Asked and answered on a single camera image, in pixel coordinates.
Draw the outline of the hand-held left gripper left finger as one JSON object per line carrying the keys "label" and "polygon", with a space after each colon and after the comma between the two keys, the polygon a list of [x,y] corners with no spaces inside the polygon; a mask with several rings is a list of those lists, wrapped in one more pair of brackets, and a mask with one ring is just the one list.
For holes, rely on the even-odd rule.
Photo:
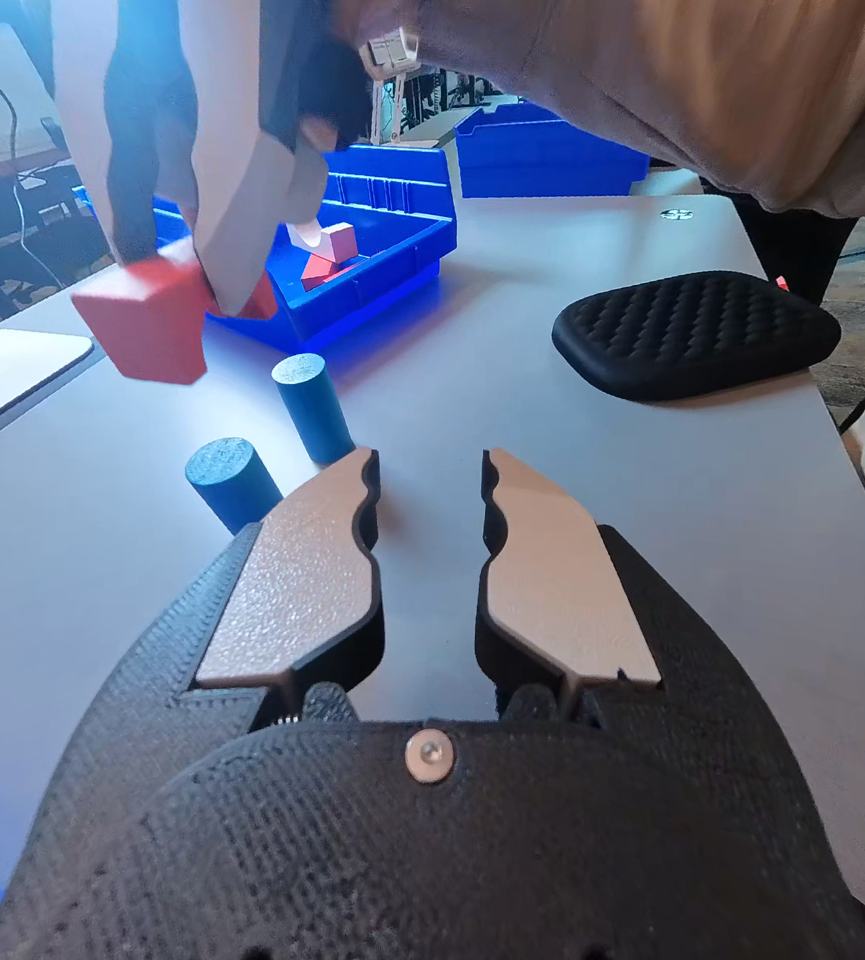
{"label": "hand-held left gripper left finger", "polygon": [[349,692],[386,648],[377,546],[380,456],[357,447],[260,522],[194,674],[206,691],[260,690],[273,720],[319,683]]}

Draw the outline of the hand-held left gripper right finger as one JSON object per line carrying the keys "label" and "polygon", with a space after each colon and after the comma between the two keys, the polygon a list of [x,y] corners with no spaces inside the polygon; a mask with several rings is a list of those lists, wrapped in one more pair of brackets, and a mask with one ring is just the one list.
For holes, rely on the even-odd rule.
{"label": "hand-held left gripper right finger", "polygon": [[525,686],[570,715],[583,692],[659,690],[661,673],[593,515],[537,469],[482,453],[474,654],[501,699]]}

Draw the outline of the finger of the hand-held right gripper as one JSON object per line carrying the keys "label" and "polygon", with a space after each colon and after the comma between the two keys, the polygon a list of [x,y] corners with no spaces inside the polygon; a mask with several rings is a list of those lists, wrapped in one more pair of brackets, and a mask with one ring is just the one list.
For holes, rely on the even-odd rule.
{"label": "finger of the hand-held right gripper", "polygon": [[235,316],[265,274],[278,227],[316,218],[328,168],[302,128],[295,151],[260,130],[260,1],[180,1],[178,11],[198,102],[193,244],[220,312]]}
{"label": "finger of the hand-held right gripper", "polygon": [[114,259],[157,251],[152,202],[194,209],[198,96],[178,2],[51,4],[54,102]]}

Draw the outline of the natural wooden arch block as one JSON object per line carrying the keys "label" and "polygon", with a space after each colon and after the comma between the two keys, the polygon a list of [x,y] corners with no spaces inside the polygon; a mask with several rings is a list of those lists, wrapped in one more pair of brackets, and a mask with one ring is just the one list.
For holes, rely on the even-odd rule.
{"label": "natural wooden arch block", "polygon": [[342,264],[359,255],[354,225],[338,222],[321,225],[318,220],[285,224],[292,246],[332,264]]}

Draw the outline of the blue wooden cylinder block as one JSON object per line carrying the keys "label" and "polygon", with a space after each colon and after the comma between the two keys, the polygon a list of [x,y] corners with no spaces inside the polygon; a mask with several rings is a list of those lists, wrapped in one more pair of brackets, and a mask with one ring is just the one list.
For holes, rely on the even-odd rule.
{"label": "blue wooden cylinder block", "polygon": [[271,378],[312,462],[330,465],[353,452],[356,445],[321,355],[288,356],[273,367]]}
{"label": "blue wooden cylinder block", "polygon": [[251,442],[210,441],[186,461],[186,481],[233,536],[261,522],[284,498]]}

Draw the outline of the red wooden arch block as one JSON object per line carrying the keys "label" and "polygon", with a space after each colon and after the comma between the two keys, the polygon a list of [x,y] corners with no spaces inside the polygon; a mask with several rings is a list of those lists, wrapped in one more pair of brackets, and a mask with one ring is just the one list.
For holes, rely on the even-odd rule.
{"label": "red wooden arch block", "polygon": [[187,236],[75,286],[78,315],[126,378],[192,385],[207,372],[203,327],[227,319]]}

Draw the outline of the person's right forearm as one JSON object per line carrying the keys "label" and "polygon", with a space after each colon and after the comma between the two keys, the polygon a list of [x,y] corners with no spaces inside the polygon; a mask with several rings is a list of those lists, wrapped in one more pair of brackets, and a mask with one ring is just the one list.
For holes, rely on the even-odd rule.
{"label": "person's right forearm", "polygon": [[403,2],[426,62],[765,209],[865,217],[865,1]]}

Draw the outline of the person's right hand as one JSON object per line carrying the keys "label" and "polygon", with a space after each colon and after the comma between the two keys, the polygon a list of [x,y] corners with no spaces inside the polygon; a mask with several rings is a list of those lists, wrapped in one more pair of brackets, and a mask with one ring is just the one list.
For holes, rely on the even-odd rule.
{"label": "person's right hand", "polygon": [[428,1],[335,1],[331,2],[330,29],[339,40],[359,48],[402,28],[423,49],[430,43],[422,39],[429,9]]}

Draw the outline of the black wrist rest pad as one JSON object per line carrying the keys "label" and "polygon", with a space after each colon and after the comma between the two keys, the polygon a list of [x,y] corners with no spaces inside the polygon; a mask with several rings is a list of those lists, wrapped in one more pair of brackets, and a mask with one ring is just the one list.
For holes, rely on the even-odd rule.
{"label": "black wrist rest pad", "polygon": [[807,370],[834,353],[842,328],[775,282],[707,270],[586,296],[550,338],[595,389],[676,402]]}

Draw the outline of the white document stand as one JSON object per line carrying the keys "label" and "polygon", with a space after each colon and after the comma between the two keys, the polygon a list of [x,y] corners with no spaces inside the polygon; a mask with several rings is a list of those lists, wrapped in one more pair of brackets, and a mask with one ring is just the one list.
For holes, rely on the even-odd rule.
{"label": "white document stand", "polygon": [[79,335],[0,329],[0,415],[95,353]]}

